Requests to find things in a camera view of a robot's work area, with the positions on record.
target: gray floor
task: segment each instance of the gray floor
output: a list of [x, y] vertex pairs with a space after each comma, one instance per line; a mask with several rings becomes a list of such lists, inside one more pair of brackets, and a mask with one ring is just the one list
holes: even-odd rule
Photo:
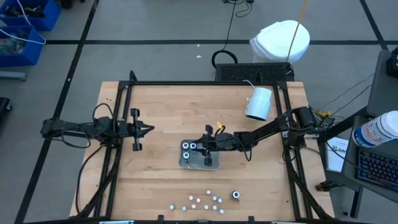
[[[62, 11], [48, 40], [79, 40], [93, 0]], [[234, 18], [231, 39], [248, 40], [262, 28], [287, 19], [297, 20], [303, 0], [257, 0], [250, 15]], [[398, 40], [392, 21], [398, 16], [395, 0], [367, 1], [385, 40]], [[224, 39], [232, 5], [221, 0], [100, 0], [88, 40]], [[303, 19], [312, 40], [377, 40], [357, 0], [310, 1]], [[0, 80], [0, 96], [11, 98], [14, 110], [0, 129], [0, 217], [12, 223], [21, 204], [43, 139], [41, 122], [53, 115], [77, 45], [46, 45], [25, 82]], [[210, 59], [222, 45], [85, 45], [63, 107], [61, 118], [87, 121], [96, 104], [101, 82], [127, 79], [133, 69], [139, 80], [214, 80]], [[250, 62], [250, 45], [229, 45], [239, 62]], [[294, 64], [296, 80], [304, 82], [310, 104], [319, 108], [374, 72], [380, 45], [311, 45]], [[231, 62], [220, 56], [218, 62]], [[328, 105], [337, 110], [371, 83], [368, 80]], [[348, 116], [362, 108], [369, 92], [341, 110]], [[26, 222], [67, 218], [83, 151], [53, 142], [26, 216]], [[335, 215], [355, 222], [393, 223], [398, 205], [365, 191], [359, 218], [345, 217], [353, 192], [341, 187], [331, 192]]]

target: wooden table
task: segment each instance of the wooden table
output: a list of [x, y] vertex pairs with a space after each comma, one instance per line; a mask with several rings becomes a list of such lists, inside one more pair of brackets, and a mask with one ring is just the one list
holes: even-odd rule
[[[104, 82], [99, 103], [111, 108], [117, 92], [117, 82]], [[292, 108], [307, 106], [303, 83], [288, 83]], [[216, 171], [186, 170], [178, 164], [182, 139], [198, 139], [205, 133], [205, 125], [216, 129], [216, 122], [226, 126], [226, 132], [252, 131], [267, 122], [251, 121], [244, 115], [246, 98], [252, 95], [251, 86], [134, 86], [130, 107], [141, 111], [141, 121], [155, 129], [141, 140], [143, 151], [133, 152], [133, 138], [123, 143], [121, 163], [114, 198], [112, 219], [156, 220], [247, 220], [254, 216], [261, 220], [294, 220], [288, 174], [282, 160], [280, 134], [271, 136], [253, 149], [253, 159], [246, 161], [242, 152], [222, 152], [221, 165]], [[283, 94], [280, 95], [284, 108]], [[272, 97], [269, 121], [277, 117], [275, 98]], [[108, 116], [106, 107], [97, 110], [96, 117]], [[316, 149], [316, 140], [307, 140]], [[86, 150], [85, 159], [98, 147]], [[98, 187], [105, 150], [95, 155], [86, 165], [80, 185], [80, 208], [93, 196]], [[309, 191], [325, 211], [334, 216], [329, 193], [317, 192], [315, 185], [325, 180], [320, 156], [302, 149], [302, 160]], [[206, 195], [221, 197], [221, 204]], [[232, 190], [241, 193], [239, 202], [231, 200]], [[301, 216], [305, 216], [301, 193], [297, 187]], [[197, 209], [188, 196], [200, 197]], [[104, 193], [101, 214], [104, 214], [108, 193]], [[224, 209], [204, 210], [214, 204]], [[71, 215], [76, 214], [72, 206]]]

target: yellow tag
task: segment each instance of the yellow tag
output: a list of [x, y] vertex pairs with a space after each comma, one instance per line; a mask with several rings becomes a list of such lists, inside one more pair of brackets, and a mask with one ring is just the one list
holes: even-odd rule
[[223, 127], [219, 121], [217, 121], [217, 126], [218, 126], [218, 128], [222, 128]]

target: white bottle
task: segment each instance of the white bottle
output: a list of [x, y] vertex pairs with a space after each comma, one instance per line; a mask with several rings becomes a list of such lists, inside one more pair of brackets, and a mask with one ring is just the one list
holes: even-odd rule
[[366, 148], [398, 139], [398, 111], [384, 113], [355, 129], [352, 138], [355, 144]]

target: blue bin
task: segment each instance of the blue bin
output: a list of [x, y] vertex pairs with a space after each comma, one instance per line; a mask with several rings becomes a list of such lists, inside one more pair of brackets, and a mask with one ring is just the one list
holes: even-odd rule
[[[35, 4], [44, 6], [44, 18], [33, 18], [28, 16], [29, 22], [36, 28], [36, 30], [52, 30], [61, 13], [61, 8], [55, 2], [55, 0], [19, 0], [19, 2], [24, 5], [24, 2], [34, 2]], [[14, 6], [18, 9], [19, 6], [16, 0], [6, 0], [4, 4], [0, 7], [0, 15], [5, 15], [7, 6]], [[0, 19], [7, 24], [7, 26], [23, 26], [28, 25], [25, 21], [25, 17], [10, 17], [10, 16], [0, 16]]]
[[[0, 29], [8, 34], [26, 32], [29, 34], [29, 40], [34, 40], [40, 43], [43, 42], [43, 38], [41, 38], [39, 33], [32, 26], [0, 27]], [[8, 37], [6, 34], [0, 32], [0, 39], [4, 38], [12, 37]], [[26, 42], [23, 51], [19, 54], [0, 54], [0, 67], [35, 65], [42, 49], [42, 44]]]

